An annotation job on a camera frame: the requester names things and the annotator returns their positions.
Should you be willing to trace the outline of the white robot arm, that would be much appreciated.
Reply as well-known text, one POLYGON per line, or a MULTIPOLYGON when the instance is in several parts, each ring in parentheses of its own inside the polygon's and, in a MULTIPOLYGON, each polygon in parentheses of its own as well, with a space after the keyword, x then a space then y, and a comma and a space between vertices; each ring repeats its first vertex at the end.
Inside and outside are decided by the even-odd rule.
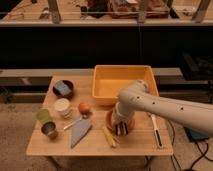
POLYGON ((113 124, 127 123, 135 111, 149 112, 213 137, 213 105, 151 95, 144 80, 135 80, 119 91, 113 124))

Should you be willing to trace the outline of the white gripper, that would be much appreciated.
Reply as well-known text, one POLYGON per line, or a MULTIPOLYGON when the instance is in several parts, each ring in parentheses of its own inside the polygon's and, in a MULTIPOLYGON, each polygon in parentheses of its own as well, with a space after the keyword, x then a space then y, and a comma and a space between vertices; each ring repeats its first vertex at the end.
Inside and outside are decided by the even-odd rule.
POLYGON ((131 118, 131 110, 125 107, 122 103, 118 102, 112 113, 112 125, 115 126, 115 134, 120 136, 120 123, 123 123, 124 135, 128 135, 127 123, 131 118))

